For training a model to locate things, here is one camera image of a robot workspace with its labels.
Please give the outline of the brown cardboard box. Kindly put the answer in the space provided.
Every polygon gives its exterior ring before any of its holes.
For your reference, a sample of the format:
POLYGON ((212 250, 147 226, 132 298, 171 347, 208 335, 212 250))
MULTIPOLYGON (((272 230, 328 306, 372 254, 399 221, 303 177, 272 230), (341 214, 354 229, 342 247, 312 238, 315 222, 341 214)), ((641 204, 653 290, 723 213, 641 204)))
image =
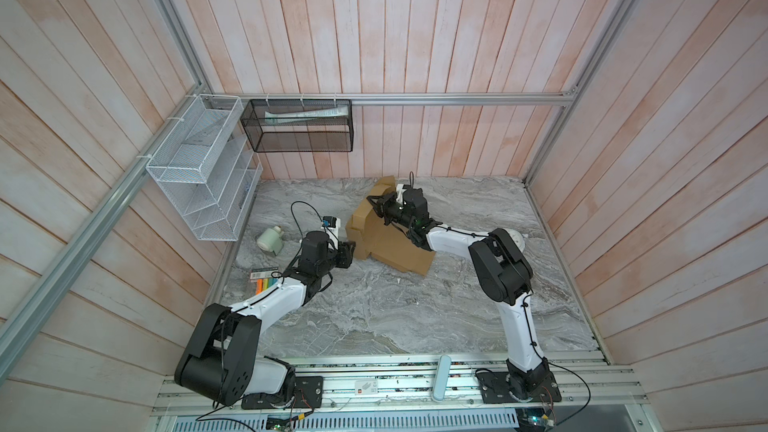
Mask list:
POLYGON ((398 224, 385 225, 367 201, 368 195, 395 194, 396 179, 380 178, 346 224, 350 241, 356 243, 354 258, 365 260, 372 257, 401 272, 425 276, 435 253, 429 249, 426 234, 416 234, 398 224))

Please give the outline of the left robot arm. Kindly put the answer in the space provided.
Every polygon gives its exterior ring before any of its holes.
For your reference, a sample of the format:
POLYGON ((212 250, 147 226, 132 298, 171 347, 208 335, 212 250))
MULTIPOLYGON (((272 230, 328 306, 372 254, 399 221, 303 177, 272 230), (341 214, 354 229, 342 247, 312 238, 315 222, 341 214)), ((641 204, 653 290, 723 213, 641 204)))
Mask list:
POLYGON ((296 394, 295 368, 281 359, 261 356, 261 335, 328 288, 332 271, 352 264, 355 247, 328 229, 310 231, 266 291, 231 306, 207 306, 176 366, 174 382, 216 405, 231 406, 253 398, 276 406, 290 403, 296 394))

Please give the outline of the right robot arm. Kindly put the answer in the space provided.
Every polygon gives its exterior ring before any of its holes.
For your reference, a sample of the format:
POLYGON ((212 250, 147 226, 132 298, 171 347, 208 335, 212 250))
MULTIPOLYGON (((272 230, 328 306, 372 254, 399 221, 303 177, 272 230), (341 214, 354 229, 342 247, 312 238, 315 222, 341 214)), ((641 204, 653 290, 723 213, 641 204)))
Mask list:
POLYGON ((507 372, 500 379, 511 399, 533 400, 534 393, 551 378, 551 370, 538 345, 527 303, 533 269, 524 256, 522 235, 504 228, 471 232, 446 225, 430 216, 423 191, 411 185, 369 195, 367 201, 386 225, 396 227, 415 246, 472 263, 481 290, 496 303, 507 341, 507 372))

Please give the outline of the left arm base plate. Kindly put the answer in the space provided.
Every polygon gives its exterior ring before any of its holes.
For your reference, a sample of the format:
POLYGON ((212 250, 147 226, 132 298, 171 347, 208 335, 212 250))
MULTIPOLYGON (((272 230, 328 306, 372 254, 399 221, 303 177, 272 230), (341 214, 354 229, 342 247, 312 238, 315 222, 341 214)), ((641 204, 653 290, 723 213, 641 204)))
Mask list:
POLYGON ((295 368, 282 360, 263 357, 254 363, 251 380, 240 401, 244 410, 321 407, 324 378, 296 375, 295 368))

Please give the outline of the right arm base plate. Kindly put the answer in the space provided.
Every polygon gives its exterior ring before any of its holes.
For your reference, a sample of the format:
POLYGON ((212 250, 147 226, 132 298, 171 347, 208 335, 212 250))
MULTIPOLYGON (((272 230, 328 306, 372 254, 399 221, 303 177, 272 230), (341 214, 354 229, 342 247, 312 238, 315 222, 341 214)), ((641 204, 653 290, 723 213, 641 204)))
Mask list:
POLYGON ((506 371, 480 368, 475 370, 474 376, 484 404, 550 404, 562 401, 559 385, 546 363, 528 372, 522 372, 511 364, 506 371))

